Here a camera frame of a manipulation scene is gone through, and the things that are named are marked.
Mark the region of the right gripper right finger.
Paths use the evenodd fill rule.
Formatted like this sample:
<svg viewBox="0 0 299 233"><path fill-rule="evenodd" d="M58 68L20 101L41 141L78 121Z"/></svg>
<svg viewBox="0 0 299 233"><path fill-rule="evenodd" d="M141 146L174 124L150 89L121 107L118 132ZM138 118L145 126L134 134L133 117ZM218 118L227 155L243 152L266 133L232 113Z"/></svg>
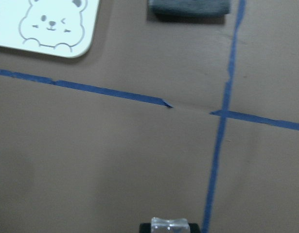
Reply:
<svg viewBox="0 0 299 233"><path fill-rule="evenodd" d="M190 233L201 233L200 227L197 223L189 223Z"/></svg>

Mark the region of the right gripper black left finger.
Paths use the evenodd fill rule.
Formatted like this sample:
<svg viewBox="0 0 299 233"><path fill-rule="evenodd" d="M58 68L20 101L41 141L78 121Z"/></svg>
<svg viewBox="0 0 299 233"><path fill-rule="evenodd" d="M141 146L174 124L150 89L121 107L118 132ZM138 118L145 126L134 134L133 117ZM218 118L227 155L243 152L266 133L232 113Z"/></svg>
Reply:
<svg viewBox="0 0 299 233"><path fill-rule="evenodd" d="M139 225L139 233L151 233L151 223L141 223Z"/></svg>

